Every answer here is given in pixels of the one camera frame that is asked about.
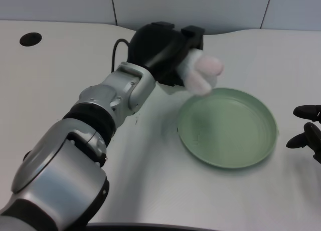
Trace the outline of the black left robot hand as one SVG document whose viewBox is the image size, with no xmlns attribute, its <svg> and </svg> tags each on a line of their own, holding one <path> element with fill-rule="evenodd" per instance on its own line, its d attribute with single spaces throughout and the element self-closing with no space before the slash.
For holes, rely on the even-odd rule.
<svg viewBox="0 0 321 231">
<path fill-rule="evenodd" d="M 197 26 L 177 31 L 171 23 L 150 23 L 139 28 L 130 40 L 127 62 L 145 68 L 160 84 L 183 87 L 177 68 L 189 50 L 203 49 L 204 33 L 205 29 Z"/>
</svg>

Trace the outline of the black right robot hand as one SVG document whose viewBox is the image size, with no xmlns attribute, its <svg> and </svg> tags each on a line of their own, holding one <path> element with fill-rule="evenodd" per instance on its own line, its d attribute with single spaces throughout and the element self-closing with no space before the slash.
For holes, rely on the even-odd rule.
<svg viewBox="0 0 321 231">
<path fill-rule="evenodd" d="M 320 105 L 302 105 L 293 111 L 294 116 L 320 123 Z M 286 147 L 290 149 L 308 146 L 314 151 L 313 158 L 320 163 L 320 129 L 313 123 L 305 123 L 304 132 L 291 138 Z"/>
</svg>

